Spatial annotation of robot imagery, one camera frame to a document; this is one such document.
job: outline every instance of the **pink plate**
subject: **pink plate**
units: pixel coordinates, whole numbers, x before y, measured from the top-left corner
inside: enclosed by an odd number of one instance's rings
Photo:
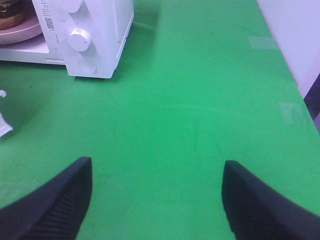
[[[0,30],[0,45],[22,42],[42,33],[32,2],[25,3],[27,11],[25,19],[17,26]]]

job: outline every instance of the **white microwave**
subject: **white microwave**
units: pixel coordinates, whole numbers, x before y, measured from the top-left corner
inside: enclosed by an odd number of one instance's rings
[[[21,0],[24,21],[0,30],[0,60],[65,65],[111,78],[134,18],[133,0]]]

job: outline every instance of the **black rubber pad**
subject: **black rubber pad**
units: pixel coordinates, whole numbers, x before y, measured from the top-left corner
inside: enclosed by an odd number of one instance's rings
[[[320,240],[320,217],[288,200],[236,161],[226,161],[222,202],[237,240]]]
[[[75,240],[92,195],[92,161],[81,157],[40,188],[0,209],[1,240]]]

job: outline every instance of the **barcode sticker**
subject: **barcode sticker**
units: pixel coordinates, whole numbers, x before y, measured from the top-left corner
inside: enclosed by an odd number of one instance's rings
[[[46,22],[48,29],[55,29],[51,17],[45,17],[44,19],[45,19],[45,22]]]

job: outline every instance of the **green surface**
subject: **green surface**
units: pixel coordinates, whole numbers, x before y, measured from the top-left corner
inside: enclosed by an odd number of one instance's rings
[[[0,62],[0,207],[91,156],[78,240],[232,240],[225,160],[320,214],[319,134],[254,0],[136,0],[110,80]]]

